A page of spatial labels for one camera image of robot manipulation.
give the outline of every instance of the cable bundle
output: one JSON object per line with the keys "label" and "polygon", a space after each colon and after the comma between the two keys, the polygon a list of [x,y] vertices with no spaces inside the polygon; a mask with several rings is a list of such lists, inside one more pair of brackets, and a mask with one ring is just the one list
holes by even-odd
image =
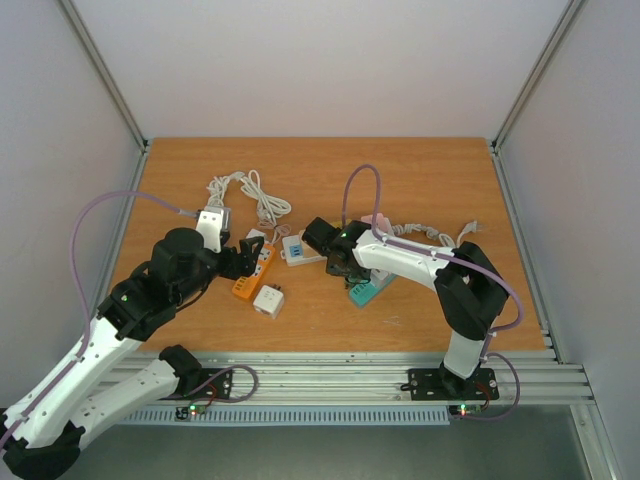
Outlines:
{"label": "cable bundle", "polygon": [[208,206],[224,207],[224,196],[232,180],[241,182],[240,191],[258,202],[258,226],[273,230],[272,244],[291,232],[289,225],[278,225],[278,219],[291,212],[291,204],[281,198],[267,195],[260,186],[260,174],[256,170],[250,170],[248,175],[244,172],[234,172],[231,175],[214,177],[207,186],[211,195],[207,201]]}

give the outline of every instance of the robotic arm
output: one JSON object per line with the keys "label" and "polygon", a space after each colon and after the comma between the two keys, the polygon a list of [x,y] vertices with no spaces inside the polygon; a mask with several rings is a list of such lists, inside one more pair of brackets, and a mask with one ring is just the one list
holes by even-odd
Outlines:
{"label": "robotic arm", "polygon": [[[105,374],[188,306],[191,297],[203,294],[214,278],[235,280],[255,270],[264,239],[241,240],[240,252],[224,247],[229,223],[228,209],[207,207],[195,230],[168,232],[153,247],[151,259],[99,305],[90,337],[79,340],[37,387],[0,412],[0,437],[20,422],[4,444],[4,461],[15,475],[27,480],[58,478],[82,449],[129,413],[174,393],[186,395],[198,386],[200,364],[177,345],[128,380],[89,396]],[[78,358],[83,342],[87,349]],[[42,394],[44,399],[25,415]]]}
{"label": "robotic arm", "polygon": [[[302,239],[327,257],[329,275],[345,277],[350,283],[367,282],[371,269],[379,269],[435,291],[452,328],[449,349],[438,373],[448,396],[462,398],[478,370],[487,333],[508,299],[500,285],[475,270],[379,240],[368,223],[353,221],[340,229],[318,217],[306,228]],[[457,249],[415,245],[463,259],[498,275],[482,250],[472,243],[465,242]]]}

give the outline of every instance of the wooden table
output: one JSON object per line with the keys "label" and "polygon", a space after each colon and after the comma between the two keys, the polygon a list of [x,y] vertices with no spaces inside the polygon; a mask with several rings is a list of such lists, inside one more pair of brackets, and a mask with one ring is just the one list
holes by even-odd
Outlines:
{"label": "wooden table", "polygon": [[[206,205],[205,189],[216,175],[256,169],[264,190],[288,200],[282,220],[292,232],[321,216],[340,218],[349,174],[372,163],[382,175],[381,211],[394,224],[423,223],[454,239],[477,219],[482,232],[465,237],[480,245],[502,276],[520,293],[523,324],[501,334],[492,349],[543,349],[531,296],[487,145],[483,139],[431,138],[166,138],[153,142],[140,191],[181,208]],[[349,217],[372,210],[374,180],[363,172],[351,189]],[[255,227],[255,201],[230,186],[225,205],[233,209],[231,245]],[[136,201],[114,281],[150,257],[154,243],[193,221],[152,202]],[[428,242],[424,234],[409,238]],[[277,283],[285,305],[276,320],[256,313],[231,294],[233,281],[216,279],[193,307],[160,328],[143,346],[160,350],[182,344],[192,351],[446,351],[451,330],[435,293],[397,278],[364,309],[348,299],[341,278],[324,273],[324,263],[271,266],[267,283]],[[509,302],[499,323],[515,318]]]}

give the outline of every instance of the white plug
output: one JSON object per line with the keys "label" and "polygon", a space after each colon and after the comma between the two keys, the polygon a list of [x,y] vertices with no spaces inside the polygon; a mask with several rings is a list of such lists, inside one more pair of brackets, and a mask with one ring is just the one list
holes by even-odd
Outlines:
{"label": "white plug", "polygon": [[256,299],[253,301],[253,308],[256,312],[269,315],[271,318],[276,318],[280,310],[284,305],[284,294],[280,291],[280,287],[274,285],[263,285]]}

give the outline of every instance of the power strip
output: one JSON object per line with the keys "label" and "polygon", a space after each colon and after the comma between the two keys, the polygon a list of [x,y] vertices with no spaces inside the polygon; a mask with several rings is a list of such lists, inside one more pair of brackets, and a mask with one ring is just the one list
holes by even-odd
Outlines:
{"label": "power strip", "polygon": [[262,277],[267,273],[269,265],[273,263],[276,256],[276,249],[272,245],[265,243],[260,250],[256,270],[250,277],[240,277],[231,288],[231,292],[243,300],[251,300],[254,293],[260,286]]}
{"label": "power strip", "polygon": [[326,260],[325,257],[318,255],[315,250],[302,241],[302,232],[282,239],[280,257],[286,260],[290,267]]}
{"label": "power strip", "polygon": [[387,276],[379,283],[372,281],[351,287],[351,290],[349,290],[349,299],[355,303],[356,307],[364,308],[396,278],[392,273],[385,273],[387,273]]}

